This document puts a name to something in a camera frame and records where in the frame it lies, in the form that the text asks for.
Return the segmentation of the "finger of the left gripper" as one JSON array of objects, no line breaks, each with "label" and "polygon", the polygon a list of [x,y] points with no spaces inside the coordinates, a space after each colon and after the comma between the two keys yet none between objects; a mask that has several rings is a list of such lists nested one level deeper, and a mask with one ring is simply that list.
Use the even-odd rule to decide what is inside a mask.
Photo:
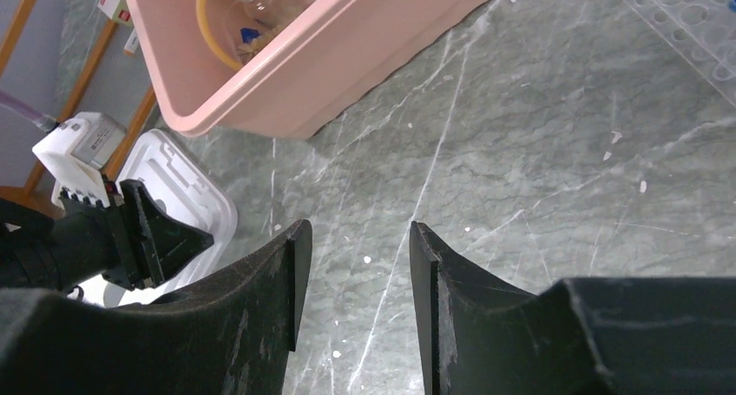
[{"label": "finger of the left gripper", "polygon": [[214,237],[167,215],[141,181],[120,183],[122,203],[108,209],[115,243],[106,280],[129,291],[156,288],[214,244]]}]

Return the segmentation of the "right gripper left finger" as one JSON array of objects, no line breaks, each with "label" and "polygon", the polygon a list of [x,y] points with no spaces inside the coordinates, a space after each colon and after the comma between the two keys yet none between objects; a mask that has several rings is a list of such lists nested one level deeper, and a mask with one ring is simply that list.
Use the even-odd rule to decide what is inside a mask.
[{"label": "right gripper left finger", "polygon": [[312,261],[312,225],[147,305],[1,293],[4,394],[279,394]]}]

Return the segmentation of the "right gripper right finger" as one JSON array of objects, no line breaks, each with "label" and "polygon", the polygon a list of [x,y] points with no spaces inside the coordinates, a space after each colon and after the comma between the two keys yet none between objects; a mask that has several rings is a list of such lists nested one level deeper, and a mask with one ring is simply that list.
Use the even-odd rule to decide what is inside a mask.
[{"label": "right gripper right finger", "polygon": [[732,394],[732,277],[572,277],[526,292],[410,229],[428,394]]}]

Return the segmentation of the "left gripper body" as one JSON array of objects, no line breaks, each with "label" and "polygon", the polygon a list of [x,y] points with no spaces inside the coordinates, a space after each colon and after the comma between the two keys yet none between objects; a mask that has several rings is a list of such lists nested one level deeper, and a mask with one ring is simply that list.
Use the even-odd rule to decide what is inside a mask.
[{"label": "left gripper body", "polygon": [[69,292],[100,274],[123,287],[124,201],[104,207],[63,195],[66,214],[52,219],[1,199],[1,287]]}]

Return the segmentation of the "white tray lid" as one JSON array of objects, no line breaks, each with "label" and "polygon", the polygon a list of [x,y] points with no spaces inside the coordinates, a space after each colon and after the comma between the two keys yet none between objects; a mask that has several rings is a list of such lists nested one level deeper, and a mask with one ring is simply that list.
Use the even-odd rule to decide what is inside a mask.
[{"label": "white tray lid", "polygon": [[118,179],[142,181],[167,215],[210,233],[214,243],[171,280],[156,288],[128,291],[97,275],[80,284],[83,302],[107,308],[148,304],[216,270],[237,227],[236,206],[171,136],[160,129],[151,129],[141,135]]}]

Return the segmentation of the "tan rubber tube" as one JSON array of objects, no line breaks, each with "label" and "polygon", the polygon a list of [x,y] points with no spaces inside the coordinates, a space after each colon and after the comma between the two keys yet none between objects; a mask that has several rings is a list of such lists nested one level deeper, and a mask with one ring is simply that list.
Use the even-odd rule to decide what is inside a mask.
[{"label": "tan rubber tube", "polygon": [[201,36],[212,54],[229,69],[239,71],[243,67],[240,60],[229,55],[220,46],[211,30],[207,16],[207,0],[195,0],[195,16]]}]

